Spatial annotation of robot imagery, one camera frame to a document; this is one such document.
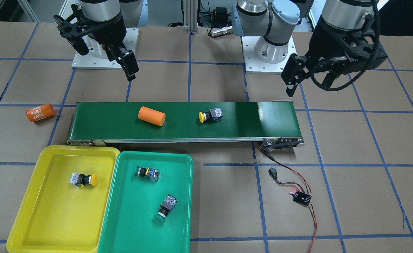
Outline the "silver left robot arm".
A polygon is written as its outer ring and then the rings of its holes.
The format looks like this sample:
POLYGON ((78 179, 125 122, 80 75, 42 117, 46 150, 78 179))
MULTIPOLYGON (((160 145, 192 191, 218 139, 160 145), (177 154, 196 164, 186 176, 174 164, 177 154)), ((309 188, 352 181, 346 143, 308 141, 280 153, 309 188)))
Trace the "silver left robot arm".
POLYGON ((301 10, 290 0, 238 0, 231 21, 237 36, 257 36, 254 53, 263 62, 287 59, 281 79, 292 97, 305 79, 324 91, 340 91, 387 58, 380 43, 377 0, 327 0, 304 56, 287 54, 301 10))

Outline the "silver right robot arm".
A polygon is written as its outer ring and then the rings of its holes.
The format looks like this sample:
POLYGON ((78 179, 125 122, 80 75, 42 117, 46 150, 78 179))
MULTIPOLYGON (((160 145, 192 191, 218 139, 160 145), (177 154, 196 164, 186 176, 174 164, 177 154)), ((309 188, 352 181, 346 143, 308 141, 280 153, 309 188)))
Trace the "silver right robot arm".
POLYGON ((76 56, 120 66, 130 82, 139 71, 134 51, 125 45, 127 27, 119 0, 79 0, 70 6, 66 19, 54 15, 61 37, 75 49, 76 56))

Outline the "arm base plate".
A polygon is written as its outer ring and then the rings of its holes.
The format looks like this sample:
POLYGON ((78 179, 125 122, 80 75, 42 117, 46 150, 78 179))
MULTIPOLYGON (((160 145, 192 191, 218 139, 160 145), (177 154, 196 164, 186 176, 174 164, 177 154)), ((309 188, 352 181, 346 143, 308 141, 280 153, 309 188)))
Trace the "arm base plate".
POLYGON ((293 38, 287 44, 275 46, 263 37, 246 36, 242 39, 242 52, 246 71, 258 74, 281 74, 296 47, 293 38))
MULTIPOLYGON (((123 43, 128 50, 136 51, 139 37, 138 28, 126 28, 126 36, 123 43)), ((92 69, 92 70, 122 70, 120 64, 115 61, 110 62, 106 52, 94 39, 84 36, 89 52, 85 56, 76 53, 73 59, 72 67, 75 69, 92 69)))

